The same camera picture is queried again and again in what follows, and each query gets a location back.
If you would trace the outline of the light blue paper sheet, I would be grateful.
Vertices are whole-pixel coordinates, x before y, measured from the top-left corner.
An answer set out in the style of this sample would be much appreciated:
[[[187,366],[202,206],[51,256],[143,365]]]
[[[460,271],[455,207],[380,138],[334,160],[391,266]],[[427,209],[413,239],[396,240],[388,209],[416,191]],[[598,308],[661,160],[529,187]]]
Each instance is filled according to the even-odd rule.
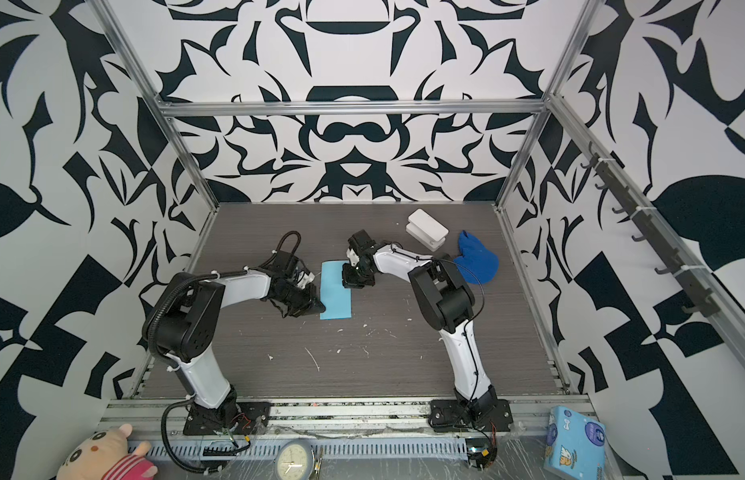
[[[326,310],[322,320],[344,320],[352,317],[352,292],[342,284],[342,268],[346,261],[326,261],[320,272],[320,301]]]

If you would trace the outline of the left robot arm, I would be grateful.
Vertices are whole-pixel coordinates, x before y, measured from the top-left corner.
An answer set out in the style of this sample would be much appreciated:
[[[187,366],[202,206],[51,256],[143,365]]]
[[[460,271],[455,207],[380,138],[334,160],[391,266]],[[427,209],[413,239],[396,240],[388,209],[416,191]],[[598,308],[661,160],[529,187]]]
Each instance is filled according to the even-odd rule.
[[[296,255],[282,252],[255,268],[176,274],[144,322],[148,351],[178,376],[202,409],[218,411],[236,400],[214,357],[212,340],[220,312],[249,301],[268,302],[284,317],[326,311],[314,274]]]

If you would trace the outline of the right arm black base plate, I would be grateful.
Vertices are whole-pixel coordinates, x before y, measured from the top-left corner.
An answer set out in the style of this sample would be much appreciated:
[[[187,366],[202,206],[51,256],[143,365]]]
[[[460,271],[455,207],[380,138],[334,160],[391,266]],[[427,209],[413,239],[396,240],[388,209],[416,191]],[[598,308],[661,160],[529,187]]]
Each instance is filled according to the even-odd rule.
[[[432,400],[428,424],[436,432],[463,432],[475,428],[486,433],[492,429],[510,432],[514,417],[507,400],[498,399],[472,407],[458,400]]]

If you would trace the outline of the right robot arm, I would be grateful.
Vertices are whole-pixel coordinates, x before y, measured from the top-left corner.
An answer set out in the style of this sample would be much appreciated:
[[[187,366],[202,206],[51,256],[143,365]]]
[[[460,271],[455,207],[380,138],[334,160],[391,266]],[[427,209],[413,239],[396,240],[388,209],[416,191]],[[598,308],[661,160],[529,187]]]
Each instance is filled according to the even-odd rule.
[[[440,334],[454,372],[454,390],[465,415],[479,420],[498,396],[484,370],[476,342],[475,296],[459,266],[448,257],[410,252],[392,242],[376,242],[360,230],[348,238],[342,285],[372,287],[379,275],[392,275],[412,287],[424,320]]]

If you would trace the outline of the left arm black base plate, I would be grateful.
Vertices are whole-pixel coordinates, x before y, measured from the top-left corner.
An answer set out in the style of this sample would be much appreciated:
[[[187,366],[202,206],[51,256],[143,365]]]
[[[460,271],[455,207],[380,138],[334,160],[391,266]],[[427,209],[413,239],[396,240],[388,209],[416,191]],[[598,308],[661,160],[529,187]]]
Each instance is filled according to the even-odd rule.
[[[222,435],[224,430],[234,435],[255,434],[270,421],[270,402],[228,402],[218,409],[193,403],[188,408],[182,433],[186,436]]]

